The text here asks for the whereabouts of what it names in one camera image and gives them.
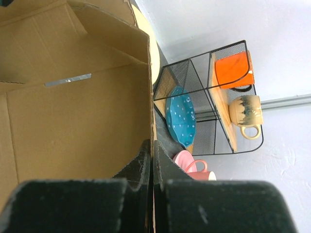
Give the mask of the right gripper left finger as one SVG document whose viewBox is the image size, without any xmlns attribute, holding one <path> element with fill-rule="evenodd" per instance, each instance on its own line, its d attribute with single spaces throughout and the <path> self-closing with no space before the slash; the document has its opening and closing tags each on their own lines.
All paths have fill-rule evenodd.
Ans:
<svg viewBox="0 0 311 233">
<path fill-rule="evenodd" d="M 151 233 L 151 141 L 110 179 L 30 180 L 0 214 L 3 233 Z"/>
</svg>

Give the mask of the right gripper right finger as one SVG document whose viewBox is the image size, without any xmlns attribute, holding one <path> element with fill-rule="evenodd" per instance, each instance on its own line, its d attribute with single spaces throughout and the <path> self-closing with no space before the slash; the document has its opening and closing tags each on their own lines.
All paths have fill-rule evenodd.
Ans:
<svg viewBox="0 0 311 233">
<path fill-rule="evenodd" d="M 271 183 L 197 181 L 154 142 L 158 233 L 294 233 L 288 206 Z"/>
</svg>

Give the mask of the brown cardboard box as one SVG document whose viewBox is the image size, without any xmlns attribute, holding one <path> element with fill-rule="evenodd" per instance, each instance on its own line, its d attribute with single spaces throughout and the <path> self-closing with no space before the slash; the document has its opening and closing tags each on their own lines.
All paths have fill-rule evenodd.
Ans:
<svg viewBox="0 0 311 233">
<path fill-rule="evenodd" d="M 149 42 L 128 0 L 0 8 L 0 212 L 23 182 L 110 179 L 152 149 Z"/>
</svg>

